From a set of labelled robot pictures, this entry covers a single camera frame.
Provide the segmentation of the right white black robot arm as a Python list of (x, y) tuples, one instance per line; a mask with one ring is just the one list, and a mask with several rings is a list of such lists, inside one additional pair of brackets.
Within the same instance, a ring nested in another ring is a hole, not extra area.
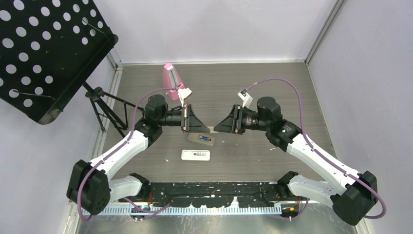
[(280, 105), (272, 97), (260, 98), (256, 111), (235, 104), (214, 130), (239, 135), (246, 130), (264, 131), (272, 145), (301, 160), (324, 179), (315, 181), (288, 172), (278, 180), (278, 194), (284, 200), (301, 196), (317, 201), (353, 226), (378, 202), (374, 174), (360, 173), (321, 149), (300, 127), (283, 118)]

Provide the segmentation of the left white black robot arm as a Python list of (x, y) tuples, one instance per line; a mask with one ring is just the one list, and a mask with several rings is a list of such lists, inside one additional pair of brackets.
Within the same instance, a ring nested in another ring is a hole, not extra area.
[(66, 197), (90, 215), (102, 212), (109, 202), (133, 197), (143, 202), (149, 197), (148, 181), (137, 174), (123, 179), (113, 176), (134, 156), (149, 148), (163, 133), (163, 127), (180, 127), (184, 133), (209, 133), (188, 103), (169, 109), (163, 95), (152, 95), (143, 116), (120, 142), (89, 162), (79, 160), (72, 169)]

